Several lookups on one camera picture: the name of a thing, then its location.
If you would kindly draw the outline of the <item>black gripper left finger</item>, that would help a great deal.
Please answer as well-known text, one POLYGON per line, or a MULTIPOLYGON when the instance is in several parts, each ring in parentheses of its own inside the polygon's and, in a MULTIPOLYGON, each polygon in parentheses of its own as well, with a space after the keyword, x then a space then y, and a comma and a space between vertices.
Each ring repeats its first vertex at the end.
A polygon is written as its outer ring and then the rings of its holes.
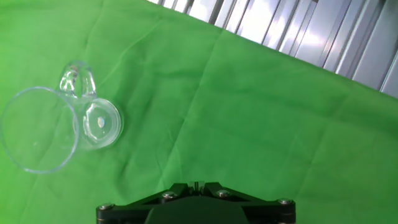
POLYGON ((127 205, 105 203, 96 208, 97 224, 144 223, 150 211, 178 199, 194 196, 196 182, 173 184, 169 189, 127 205))

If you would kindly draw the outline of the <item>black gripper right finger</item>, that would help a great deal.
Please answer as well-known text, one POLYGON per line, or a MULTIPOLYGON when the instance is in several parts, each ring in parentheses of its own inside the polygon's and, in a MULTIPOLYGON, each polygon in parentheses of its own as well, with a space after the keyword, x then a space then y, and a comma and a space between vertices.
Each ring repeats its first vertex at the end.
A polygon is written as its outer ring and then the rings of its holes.
POLYGON ((263 200, 223 187, 219 182, 199 182, 198 194, 236 205, 249 223, 296 223, 296 204, 289 198, 263 200))

